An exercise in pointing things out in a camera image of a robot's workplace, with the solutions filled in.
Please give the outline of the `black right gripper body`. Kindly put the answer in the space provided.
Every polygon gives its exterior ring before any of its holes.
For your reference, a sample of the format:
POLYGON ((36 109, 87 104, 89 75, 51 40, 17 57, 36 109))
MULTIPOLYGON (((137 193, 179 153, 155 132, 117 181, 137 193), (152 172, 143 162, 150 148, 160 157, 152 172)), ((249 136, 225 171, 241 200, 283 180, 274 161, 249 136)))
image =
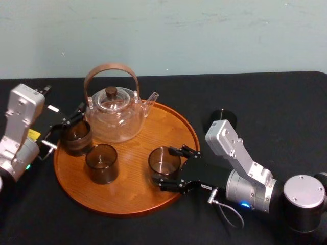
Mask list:
POLYGON ((203 157, 189 158, 178 174, 178 191, 182 194, 194 188, 226 191, 231 169, 207 163, 203 157))

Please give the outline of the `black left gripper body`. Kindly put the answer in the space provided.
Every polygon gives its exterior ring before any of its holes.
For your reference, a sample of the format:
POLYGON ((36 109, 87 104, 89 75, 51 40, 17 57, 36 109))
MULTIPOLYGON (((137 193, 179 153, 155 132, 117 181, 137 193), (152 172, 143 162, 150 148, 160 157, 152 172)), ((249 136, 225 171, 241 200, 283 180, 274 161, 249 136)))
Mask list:
POLYGON ((68 116, 48 105, 30 126, 28 137, 41 148, 44 140, 47 140, 55 131, 65 129, 70 124, 71 120, 68 116))

